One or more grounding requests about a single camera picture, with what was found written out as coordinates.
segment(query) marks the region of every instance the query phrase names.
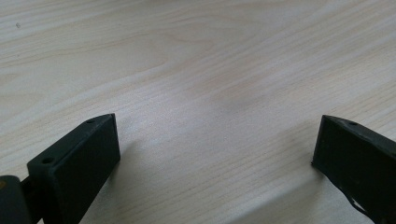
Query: wood grain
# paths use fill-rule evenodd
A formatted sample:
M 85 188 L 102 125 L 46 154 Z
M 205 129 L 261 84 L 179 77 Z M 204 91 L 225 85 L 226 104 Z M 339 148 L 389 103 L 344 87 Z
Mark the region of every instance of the wood grain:
M 310 166 L 322 114 L 396 139 L 393 1 L 2 1 L 0 175 L 116 113 L 81 223 L 371 223 Z

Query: screw hole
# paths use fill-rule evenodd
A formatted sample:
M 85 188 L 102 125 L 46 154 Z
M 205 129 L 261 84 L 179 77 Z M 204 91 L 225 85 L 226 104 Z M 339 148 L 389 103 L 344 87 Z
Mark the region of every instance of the screw hole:
M 51 157 L 46 158 L 46 159 L 44 159 L 42 162 L 43 162 L 43 164 L 52 163 L 52 162 L 53 162 L 53 158 L 51 158 Z

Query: light wood grain surface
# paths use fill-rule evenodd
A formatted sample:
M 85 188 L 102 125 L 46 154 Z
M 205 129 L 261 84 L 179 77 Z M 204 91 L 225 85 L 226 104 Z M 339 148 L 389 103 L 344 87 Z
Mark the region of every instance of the light wood grain surface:
M 371 223 L 310 162 L 323 114 L 396 139 L 396 2 L 1 1 L 0 175 L 112 112 L 81 223 Z

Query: wooden table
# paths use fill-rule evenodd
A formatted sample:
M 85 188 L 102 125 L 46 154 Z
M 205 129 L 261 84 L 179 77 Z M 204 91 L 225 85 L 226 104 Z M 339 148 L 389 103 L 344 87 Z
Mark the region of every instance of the wooden table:
M 0 68 L 0 175 L 116 114 L 81 223 L 372 223 L 310 162 L 323 114 L 396 139 L 394 1 L 2 1 Z

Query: black plastic part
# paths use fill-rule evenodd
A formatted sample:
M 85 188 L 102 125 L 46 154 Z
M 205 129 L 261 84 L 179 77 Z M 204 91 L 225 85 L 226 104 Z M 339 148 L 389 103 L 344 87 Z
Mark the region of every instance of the black plastic part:
M 32 224 L 20 180 L 13 175 L 0 176 L 0 223 Z
M 395 142 L 356 122 L 323 116 L 312 165 L 374 223 L 396 223 Z
M 79 223 L 119 161 L 115 115 L 83 122 L 29 161 L 21 183 L 0 176 L 0 223 Z

